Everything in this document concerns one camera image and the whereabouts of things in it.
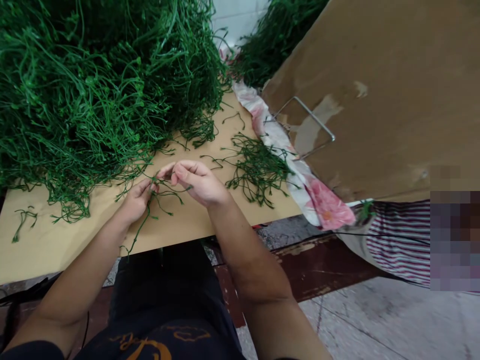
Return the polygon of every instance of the striped shirt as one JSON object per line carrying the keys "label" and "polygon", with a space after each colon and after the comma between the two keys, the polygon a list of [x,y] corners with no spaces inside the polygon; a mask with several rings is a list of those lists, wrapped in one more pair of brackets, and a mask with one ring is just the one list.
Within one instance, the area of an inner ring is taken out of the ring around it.
{"label": "striped shirt", "polygon": [[375,201],[366,246],[380,267],[430,287],[430,200]]}

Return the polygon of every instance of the finger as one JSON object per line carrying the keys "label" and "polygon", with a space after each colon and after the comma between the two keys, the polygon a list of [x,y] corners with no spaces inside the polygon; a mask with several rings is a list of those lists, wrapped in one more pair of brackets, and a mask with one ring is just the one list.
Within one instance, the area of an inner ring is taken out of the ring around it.
{"label": "finger", "polygon": [[160,169],[160,171],[156,174],[157,179],[163,179],[165,175],[170,174],[175,166],[176,162],[171,162],[168,165],[165,165]]}
{"label": "finger", "polygon": [[179,177],[174,172],[171,174],[170,182],[173,186],[179,183]]}
{"label": "finger", "polygon": [[153,183],[150,186],[147,186],[145,189],[143,189],[143,192],[141,193],[140,197],[145,200],[145,204],[149,201],[150,197],[152,196],[152,192],[158,191],[157,188],[158,186]]}
{"label": "finger", "polygon": [[134,185],[128,193],[132,194],[134,198],[138,198],[142,195],[145,189],[149,188],[151,182],[152,180],[149,178],[143,179],[138,184]]}
{"label": "finger", "polygon": [[173,170],[175,171],[174,175],[178,177],[178,180],[180,180],[180,182],[187,183],[188,185],[195,186],[202,179],[201,176],[198,176],[187,170],[180,162],[175,164]]}
{"label": "finger", "polygon": [[198,176],[205,176],[212,173],[210,169],[200,161],[180,160],[177,164],[182,165],[185,169]]}

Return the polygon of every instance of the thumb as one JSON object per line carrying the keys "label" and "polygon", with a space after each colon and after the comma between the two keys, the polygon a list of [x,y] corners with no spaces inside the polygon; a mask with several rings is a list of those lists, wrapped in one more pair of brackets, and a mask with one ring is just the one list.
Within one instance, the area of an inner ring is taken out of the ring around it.
{"label": "thumb", "polygon": [[158,192],[158,185],[152,183],[149,186],[147,186],[145,189],[143,189],[143,192],[139,197],[143,198],[145,200],[145,203],[147,203],[150,200],[150,197],[152,196],[152,192]]}
{"label": "thumb", "polygon": [[177,164],[175,166],[175,175],[178,177],[179,180],[183,181],[188,185],[195,186],[200,181],[201,177],[195,175],[188,171],[183,165]]}

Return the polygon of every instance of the gray floor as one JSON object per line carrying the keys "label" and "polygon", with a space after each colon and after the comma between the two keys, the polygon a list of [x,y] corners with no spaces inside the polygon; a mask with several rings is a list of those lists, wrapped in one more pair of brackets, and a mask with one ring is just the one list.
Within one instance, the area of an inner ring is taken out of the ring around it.
{"label": "gray floor", "polygon": [[[259,231],[270,249],[319,234],[302,216],[279,220]],[[115,263],[105,286],[117,274]],[[44,276],[24,282],[28,289]],[[13,293],[8,285],[4,287]],[[334,359],[480,360],[480,297],[430,291],[376,278],[300,303]],[[250,332],[238,329],[244,355],[256,359]]]}

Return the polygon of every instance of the hand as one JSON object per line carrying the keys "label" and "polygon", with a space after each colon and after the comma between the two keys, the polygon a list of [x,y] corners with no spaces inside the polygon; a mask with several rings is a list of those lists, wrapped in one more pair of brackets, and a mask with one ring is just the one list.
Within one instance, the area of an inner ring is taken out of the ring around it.
{"label": "hand", "polygon": [[162,167],[158,179],[170,180],[173,186],[181,184],[188,193],[204,207],[223,204],[230,193],[212,171],[200,161],[181,160]]}
{"label": "hand", "polygon": [[114,217],[122,224],[130,226],[144,214],[153,191],[158,192],[159,187],[152,184],[151,179],[140,181],[130,189]]}

